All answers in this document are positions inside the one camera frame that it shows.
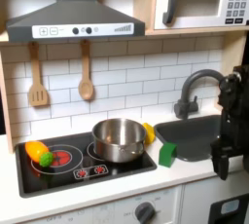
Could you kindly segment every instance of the wooden spoon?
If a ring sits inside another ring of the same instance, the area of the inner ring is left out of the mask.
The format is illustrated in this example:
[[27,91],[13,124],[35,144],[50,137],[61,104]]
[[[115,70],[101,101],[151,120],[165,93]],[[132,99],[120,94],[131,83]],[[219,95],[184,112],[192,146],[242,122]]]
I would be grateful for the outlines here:
[[39,67],[39,45],[35,42],[28,44],[31,66],[33,74],[33,85],[29,90],[28,99],[32,106],[40,106],[48,104],[48,93],[41,84],[40,67]]
[[79,93],[82,99],[90,100],[93,96],[93,85],[89,78],[89,41],[82,41],[81,46],[83,77],[79,85]]

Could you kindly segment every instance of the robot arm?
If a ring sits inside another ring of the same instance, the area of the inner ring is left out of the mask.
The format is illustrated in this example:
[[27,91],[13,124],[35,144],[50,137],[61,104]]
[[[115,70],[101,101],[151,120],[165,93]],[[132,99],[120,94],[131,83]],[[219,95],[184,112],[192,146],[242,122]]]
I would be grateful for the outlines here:
[[211,144],[214,171],[226,180],[229,158],[243,155],[249,172],[249,65],[237,66],[220,83],[223,106],[220,136]]

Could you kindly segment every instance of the oven knob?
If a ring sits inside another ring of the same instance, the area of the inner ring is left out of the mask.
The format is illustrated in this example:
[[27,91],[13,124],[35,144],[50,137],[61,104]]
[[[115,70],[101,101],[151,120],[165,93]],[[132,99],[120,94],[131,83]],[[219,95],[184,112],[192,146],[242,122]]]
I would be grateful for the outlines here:
[[78,34],[79,33],[79,29],[77,27],[73,28],[73,33],[74,34]]
[[91,32],[92,32],[91,28],[90,28],[90,27],[87,27],[86,33],[87,33],[87,34],[91,34]]
[[155,213],[156,211],[150,203],[143,203],[135,210],[135,215],[141,224],[148,223],[154,217]]

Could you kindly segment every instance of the white subway tile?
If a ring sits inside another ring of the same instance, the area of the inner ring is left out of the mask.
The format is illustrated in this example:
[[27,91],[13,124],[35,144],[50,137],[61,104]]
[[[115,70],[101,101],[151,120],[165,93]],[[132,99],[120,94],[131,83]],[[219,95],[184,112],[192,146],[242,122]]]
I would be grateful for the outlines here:
[[108,119],[116,118],[138,120],[141,118],[141,107],[108,112]]
[[70,117],[31,122],[32,135],[43,135],[44,132],[46,135],[55,135],[57,133],[63,135],[70,132],[70,130]]
[[157,93],[129,95],[126,97],[126,108],[157,104],[159,95]]
[[180,99],[182,91],[160,93],[159,103],[171,103]]
[[[26,77],[32,77],[31,62],[25,64]],[[42,76],[59,75],[69,73],[68,60],[49,60],[40,62]]]
[[112,56],[109,57],[109,70],[144,67],[144,56]]
[[208,51],[180,53],[178,64],[204,63],[208,60]]
[[50,96],[50,103],[51,104],[70,102],[69,89],[49,91],[49,96]]
[[209,62],[218,62],[222,61],[222,55],[223,51],[222,50],[211,50],[209,51]]
[[217,97],[204,98],[202,100],[201,110],[214,107],[217,102],[218,102]]
[[143,83],[127,83],[109,86],[109,96],[135,95],[143,93]]
[[129,55],[146,55],[161,53],[162,40],[129,41]]
[[173,91],[175,79],[145,81],[143,93],[158,93],[164,91]]
[[172,113],[172,103],[145,106],[142,108],[142,118],[166,116]]
[[90,56],[125,56],[127,42],[100,42],[90,44]]
[[96,86],[124,83],[125,78],[126,78],[125,70],[91,73],[92,82]]
[[23,62],[3,64],[3,69],[5,79],[25,77],[25,66]]
[[82,55],[80,44],[48,45],[48,59],[80,58]]
[[195,49],[195,38],[166,39],[163,41],[163,53],[191,52]]
[[145,67],[174,65],[177,63],[177,54],[157,54],[145,56]]
[[161,68],[160,77],[162,79],[179,78],[191,75],[192,66],[187,65],[173,65],[164,66]]
[[77,88],[82,80],[82,74],[50,76],[50,89]]
[[[3,63],[23,62],[30,60],[30,53],[27,46],[1,47],[1,57]],[[39,46],[39,59],[47,59],[47,51],[45,45]]]
[[49,119],[51,117],[50,107],[48,106],[10,110],[9,114],[11,124]]
[[89,113],[89,102],[61,103],[51,106],[52,118]]
[[[92,57],[90,59],[90,71],[107,71],[108,70],[108,57]],[[82,60],[70,60],[70,73],[82,73]]]
[[[108,97],[108,86],[97,86],[93,87],[93,89],[94,89],[93,99]],[[79,94],[78,88],[71,89],[70,91],[71,91],[71,102],[83,101],[83,99]]]
[[226,35],[226,32],[213,32],[212,36],[224,36]]
[[127,70],[127,81],[157,80],[160,78],[160,68],[140,68]]
[[223,49],[224,37],[199,37],[196,40],[196,50]]
[[203,69],[212,69],[216,71],[221,71],[221,62],[210,62],[210,63],[203,63],[203,64],[193,64],[192,73],[195,73],[199,70]]
[[[188,77],[177,78],[175,82],[175,90],[182,90],[183,85]],[[205,78],[198,79],[194,81],[191,85],[191,88],[205,87]]]
[[92,131],[92,128],[100,121],[107,119],[107,112],[79,115],[72,117],[72,129],[74,131]]
[[11,125],[12,137],[26,136],[31,134],[30,123]]
[[28,107],[28,94],[11,94],[7,96],[9,109]]
[[[49,89],[48,77],[42,77],[42,84],[46,90]],[[28,93],[32,85],[33,85],[32,78],[20,78],[20,79],[12,79],[5,81],[7,94]]]
[[125,108],[125,97],[97,99],[90,103],[90,112],[111,111]]
[[195,96],[198,98],[215,97],[219,94],[217,87],[208,88],[195,88],[190,91],[190,99],[194,99]]

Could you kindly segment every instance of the green lime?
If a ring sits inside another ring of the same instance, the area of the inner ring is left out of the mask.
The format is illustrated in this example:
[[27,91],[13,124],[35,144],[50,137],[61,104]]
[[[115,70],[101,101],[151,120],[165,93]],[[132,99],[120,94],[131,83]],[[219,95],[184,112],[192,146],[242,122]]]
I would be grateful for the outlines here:
[[39,160],[39,165],[41,167],[49,167],[53,162],[53,154],[52,152],[44,153]]

